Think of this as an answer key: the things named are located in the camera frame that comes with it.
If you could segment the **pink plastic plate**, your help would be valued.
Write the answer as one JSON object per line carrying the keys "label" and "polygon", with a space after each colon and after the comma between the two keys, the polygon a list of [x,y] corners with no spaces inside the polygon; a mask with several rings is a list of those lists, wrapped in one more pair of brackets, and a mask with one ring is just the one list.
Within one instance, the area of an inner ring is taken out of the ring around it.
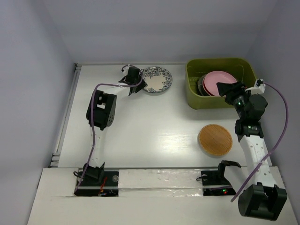
{"label": "pink plastic plate", "polygon": [[224,71],[212,71],[204,76],[203,87],[210,96],[219,96],[217,83],[236,83],[237,80]]}

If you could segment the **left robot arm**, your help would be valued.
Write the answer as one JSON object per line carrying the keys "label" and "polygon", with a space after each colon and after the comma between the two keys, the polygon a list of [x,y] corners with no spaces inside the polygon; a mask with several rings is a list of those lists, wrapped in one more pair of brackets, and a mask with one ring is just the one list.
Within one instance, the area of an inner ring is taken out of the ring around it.
{"label": "left robot arm", "polygon": [[92,93],[86,112],[90,126],[91,151],[83,171],[78,173],[79,181],[100,185],[104,180],[105,167],[105,138],[108,127],[114,121],[117,97],[127,97],[142,90],[146,83],[141,69],[126,65],[121,71],[124,77],[117,84],[100,83]]}

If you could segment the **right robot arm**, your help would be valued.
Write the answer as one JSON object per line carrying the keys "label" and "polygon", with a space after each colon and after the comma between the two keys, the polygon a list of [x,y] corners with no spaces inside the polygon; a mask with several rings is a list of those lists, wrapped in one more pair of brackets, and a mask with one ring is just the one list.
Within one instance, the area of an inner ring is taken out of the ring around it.
{"label": "right robot arm", "polygon": [[216,171],[219,183],[230,181],[236,192],[231,199],[238,201],[239,213],[244,217],[276,221],[287,200],[287,192],[279,188],[273,178],[267,158],[275,151],[268,151],[264,141],[260,119],[268,103],[262,96],[267,83],[258,79],[254,87],[244,83],[217,83],[219,95],[225,102],[234,106],[239,119],[235,123],[235,133],[244,152],[248,176],[237,169],[222,168]]}

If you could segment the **orange woven round plate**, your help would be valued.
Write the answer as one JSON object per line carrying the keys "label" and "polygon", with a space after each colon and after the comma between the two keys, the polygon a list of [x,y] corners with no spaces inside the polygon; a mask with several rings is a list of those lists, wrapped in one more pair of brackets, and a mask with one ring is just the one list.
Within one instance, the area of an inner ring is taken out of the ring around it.
{"label": "orange woven round plate", "polygon": [[198,134],[200,146],[210,155],[223,156],[233,146],[233,138],[229,131],[218,124],[204,126]]}

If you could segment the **blue floral white plate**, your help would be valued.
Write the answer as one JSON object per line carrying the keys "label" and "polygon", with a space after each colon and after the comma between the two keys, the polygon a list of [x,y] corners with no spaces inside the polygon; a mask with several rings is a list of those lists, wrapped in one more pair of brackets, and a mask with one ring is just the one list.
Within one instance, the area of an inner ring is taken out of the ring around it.
{"label": "blue floral white plate", "polygon": [[173,82],[171,73],[163,67],[148,67],[142,71],[146,83],[143,88],[148,93],[161,93],[169,89]]}

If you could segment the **dark teal glazed plate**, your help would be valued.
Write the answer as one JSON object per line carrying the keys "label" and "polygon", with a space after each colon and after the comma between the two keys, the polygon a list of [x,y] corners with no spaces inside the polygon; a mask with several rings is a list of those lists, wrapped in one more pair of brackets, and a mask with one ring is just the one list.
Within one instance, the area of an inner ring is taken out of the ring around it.
{"label": "dark teal glazed plate", "polygon": [[201,96],[206,96],[206,93],[205,91],[203,90],[203,86],[202,86],[202,81],[203,79],[205,78],[205,76],[201,76],[197,82],[197,87],[198,87],[198,90],[199,90],[199,93]]}

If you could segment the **red teal flower plate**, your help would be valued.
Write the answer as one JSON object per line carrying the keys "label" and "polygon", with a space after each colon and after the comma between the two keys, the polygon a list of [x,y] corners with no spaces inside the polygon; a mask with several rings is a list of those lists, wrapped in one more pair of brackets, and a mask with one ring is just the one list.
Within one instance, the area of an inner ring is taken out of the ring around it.
{"label": "red teal flower plate", "polygon": [[211,96],[211,94],[209,93],[209,91],[208,91],[207,88],[205,87],[204,80],[202,81],[202,87],[203,87],[203,90],[204,90],[205,93],[206,93],[206,96]]}

